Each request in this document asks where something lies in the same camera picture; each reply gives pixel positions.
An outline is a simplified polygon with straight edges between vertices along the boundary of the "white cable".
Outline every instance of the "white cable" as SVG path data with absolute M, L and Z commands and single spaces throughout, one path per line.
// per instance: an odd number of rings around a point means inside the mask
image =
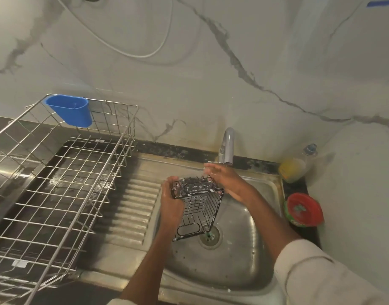
M 100 36 L 98 36 L 96 33 L 94 33 L 92 30 L 89 29 L 88 26 L 86 26 L 79 18 L 76 17 L 75 14 L 73 14 L 73 12 L 69 9 L 69 7 L 66 6 L 65 3 L 63 3 L 62 0 L 57 0 L 60 5 L 62 5 L 64 7 L 65 10 L 67 10 L 73 17 L 75 17 L 75 19 L 82 25 L 84 26 L 84 28 L 91 34 L 93 35 L 96 39 L 98 39 L 100 42 L 102 42 L 104 45 L 106 45 L 107 47 L 109 47 L 110 49 L 113 49 L 114 51 L 117 51 L 118 53 L 122 54 L 123 56 L 128 56 L 130 58 L 149 58 L 150 56 L 153 56 L 155 55 L 158 51 L 160 51 L 162 49 L 162 47 L 164 46 L 165 42 L 167 41 L 167 38 L 168 38 L 168 35 L 169 35 L 169 32 L 171 30 L 171 24 L 172 24 L 172 13 L 173 13 L 173 0 L 171 0 L 171 10 L 170 10 L 170 15 L 169 15 L 169 22 L 168 22 L 168 30 L 165 34 L 165 37 L 161 43 L 161 45 L 154 51 L 154 52 L 151 52 L 150 54 L 146 54 L 146 55 L 143 55 L 143 56 L 140 56 L 140 55 L 136 55 L 136 54 L 129 54 L 129 53 L 126 53 L 124 51 L 121 51 L 120 49 L 117 49 L 116 47 L 114 46 L 111 46 L 109 43 L 107 43 L 104 39 L 102 39 Z

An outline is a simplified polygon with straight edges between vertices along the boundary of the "wire basket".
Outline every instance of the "wire basket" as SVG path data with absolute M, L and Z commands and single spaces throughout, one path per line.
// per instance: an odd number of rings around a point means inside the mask
M 209 232 L 224 194 L 210 176 L 195 176 L 172 183 L 174 199 L 185 203 L 183 217 L 173 241 Z
M 55 287 L 108 203 L 135 140 L 138 106 L 87 99 L 92 125 L 69 127 L 43 100 L 0 131 L 0 301 Z

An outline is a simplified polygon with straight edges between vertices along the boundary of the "wall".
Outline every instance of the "wall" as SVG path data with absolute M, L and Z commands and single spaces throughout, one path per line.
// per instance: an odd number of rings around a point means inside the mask
M 121 50 L 145 54 L 170 0 L 63 0 Z M 0 115 L 46 93 L 138 104 L 138 137 L 279 161 L 316 142 L 309 179 L 324 248 L 389 291 L 389 7 L 368 0 L 173 0 L 156 56 L 121 56 L 56 0 L 0 0 Z

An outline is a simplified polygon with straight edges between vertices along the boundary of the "faucet spout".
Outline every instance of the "faucet spout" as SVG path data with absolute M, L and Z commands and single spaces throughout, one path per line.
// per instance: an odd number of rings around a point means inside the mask
M 234 129 L 228 127 L 225 130 L 220 150 L 218 152 L 217 162 L 225 165 L 233 165 L 234 158 Z

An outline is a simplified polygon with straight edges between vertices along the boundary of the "blue plastic cup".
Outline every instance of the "blue plastic cup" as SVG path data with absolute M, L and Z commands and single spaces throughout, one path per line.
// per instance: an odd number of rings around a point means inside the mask
M 89 101 L 83 97 L 54 95 L 47 98 L 45 104 L 51 107 L 66 124 L 77 127 L 89 127 L 92 124 Z

